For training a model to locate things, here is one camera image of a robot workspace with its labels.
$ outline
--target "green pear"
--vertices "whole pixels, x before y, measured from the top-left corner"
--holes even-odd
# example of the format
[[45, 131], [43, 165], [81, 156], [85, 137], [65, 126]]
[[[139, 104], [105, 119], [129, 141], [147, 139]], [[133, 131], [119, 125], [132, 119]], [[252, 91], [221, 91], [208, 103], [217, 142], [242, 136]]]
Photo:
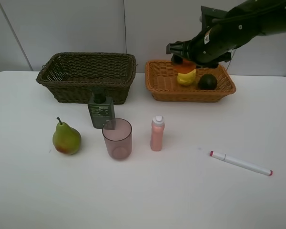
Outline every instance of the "green pear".
[[53, 145], [57, 151], [63, 154], [75, 154], [80, 149], [82, 142], [80, 133], [62, 122], [59, 117], [57, 119], [59, 122], [53, 135]]

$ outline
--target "pink plastic cup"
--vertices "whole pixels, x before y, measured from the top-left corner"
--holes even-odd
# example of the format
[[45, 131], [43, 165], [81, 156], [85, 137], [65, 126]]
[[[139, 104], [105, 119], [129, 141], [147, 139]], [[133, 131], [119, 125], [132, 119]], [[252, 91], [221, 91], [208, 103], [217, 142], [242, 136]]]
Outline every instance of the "pink plastic cup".
[[132, 125], [124, 119], [108, 121], [102, 129], [107, 151], [116, 160], [123, 160], [132, 152]]

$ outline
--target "white bottle cap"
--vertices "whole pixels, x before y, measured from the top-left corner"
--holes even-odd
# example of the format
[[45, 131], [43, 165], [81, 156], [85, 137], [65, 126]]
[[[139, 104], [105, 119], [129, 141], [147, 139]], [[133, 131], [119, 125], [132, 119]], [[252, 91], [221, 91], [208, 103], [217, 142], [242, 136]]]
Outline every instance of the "white bottle cap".
[[157, 115], [156, 117], [153, 118], [153, 123], [157, 127], [161, 127], [164, 125], [164, 117], [161, 115]]

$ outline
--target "marker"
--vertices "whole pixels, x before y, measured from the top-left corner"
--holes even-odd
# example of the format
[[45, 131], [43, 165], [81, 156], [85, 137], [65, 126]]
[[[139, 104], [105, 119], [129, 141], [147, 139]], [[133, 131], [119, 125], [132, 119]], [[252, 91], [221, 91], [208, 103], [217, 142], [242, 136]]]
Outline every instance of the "marker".
[[271, 176], [273, 174], [272, 170], [270, 170], [270, 169], [266, 169], [266, 168], [260, 167], [258, 165], [255, 165], [255, 164], [234, 158], [232, 156], [228, 156], [227, 154], [220, 154], [220, 153], [216, 153], [214, 151], [211, 151], [210, 156], [217, 158], [221, 161], [225, 161], [227, 163], [230, 163], [232, 165], [239, 166], [241, 168], [246, 168], [246, 169], [249, 169], [253, 172], [264, 174], [266, 176]]

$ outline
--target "avocado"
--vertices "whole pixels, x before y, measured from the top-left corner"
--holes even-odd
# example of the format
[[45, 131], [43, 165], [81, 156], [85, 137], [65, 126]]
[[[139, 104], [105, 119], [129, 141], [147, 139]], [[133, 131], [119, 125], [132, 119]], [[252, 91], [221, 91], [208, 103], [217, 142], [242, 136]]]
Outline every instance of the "avocado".
[[198, 88], [201, 90], [215, 90], [216, 87], [217, 79], [212, 74], [203, 75], [198, 82]]

